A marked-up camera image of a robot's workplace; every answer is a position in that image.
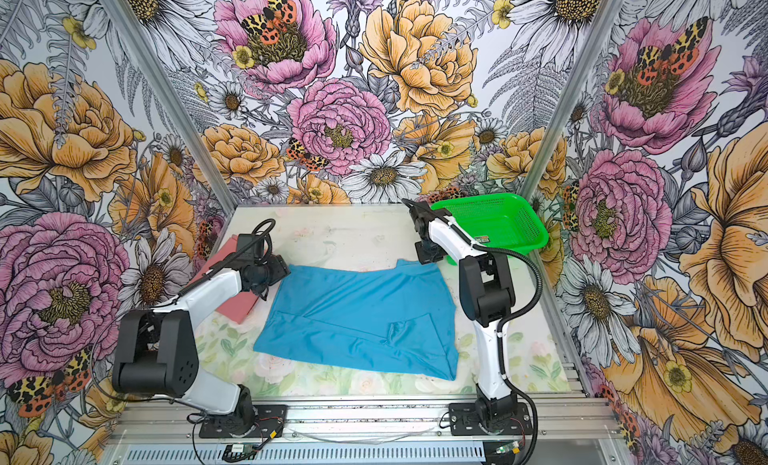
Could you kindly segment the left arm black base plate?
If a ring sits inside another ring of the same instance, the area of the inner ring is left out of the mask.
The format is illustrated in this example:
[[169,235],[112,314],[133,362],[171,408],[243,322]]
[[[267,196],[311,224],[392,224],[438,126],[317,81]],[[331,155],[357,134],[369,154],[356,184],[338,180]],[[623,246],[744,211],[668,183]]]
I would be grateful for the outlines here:
[[226,416],[206,418],[198,432],[202,439],[264,440],[282,436],[288,407],[252,404]]

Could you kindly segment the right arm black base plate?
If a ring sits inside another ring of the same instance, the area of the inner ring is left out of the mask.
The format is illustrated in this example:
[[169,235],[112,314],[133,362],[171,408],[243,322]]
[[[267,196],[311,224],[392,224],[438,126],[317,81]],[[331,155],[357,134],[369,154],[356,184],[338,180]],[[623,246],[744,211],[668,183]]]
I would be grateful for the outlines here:
[[514,413],[483,420],[474,403],[448,405],[448,423],[453,436],[521,436],[533,432],[529,407],[519,403]]

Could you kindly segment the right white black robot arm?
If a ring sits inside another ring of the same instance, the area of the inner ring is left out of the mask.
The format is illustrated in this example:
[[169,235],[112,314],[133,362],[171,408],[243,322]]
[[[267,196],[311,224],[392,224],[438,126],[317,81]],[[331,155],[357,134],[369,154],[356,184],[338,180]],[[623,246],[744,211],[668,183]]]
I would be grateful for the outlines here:
[[461,309],[473,322],[477,339],[479,375],[475,407],[479,423],[488,431],[502,427],[517,411],[516,393],[506,384],[503,326],[516,302],[507,257],[483,249],[447,210],[404,199],[402,203],[419,235],[415,248],[420,263],[450,257],[458,266]]

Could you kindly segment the blue t shirt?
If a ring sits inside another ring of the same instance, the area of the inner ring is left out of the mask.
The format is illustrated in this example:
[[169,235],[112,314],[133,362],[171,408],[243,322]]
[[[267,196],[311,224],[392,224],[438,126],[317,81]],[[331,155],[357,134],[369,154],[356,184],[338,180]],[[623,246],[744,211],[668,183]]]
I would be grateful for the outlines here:
[[456,305],[435,264],[391,269],[295,266],[253,349],[316,365],[452,381]]

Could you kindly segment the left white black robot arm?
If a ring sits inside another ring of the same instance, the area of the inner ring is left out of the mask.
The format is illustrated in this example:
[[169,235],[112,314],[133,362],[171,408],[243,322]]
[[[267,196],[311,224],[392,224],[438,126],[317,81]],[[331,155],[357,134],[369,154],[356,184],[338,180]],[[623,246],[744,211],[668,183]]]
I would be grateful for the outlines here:
[[249,389],[200,365],[195,328],[243,292],[261,298],[290,275],[267,230],[237,237],[237,248],[176,295],[128,312],[119,325],[112,387],[126,395],[166,399],[200,412],[215,435],[243,436],[257,423]]

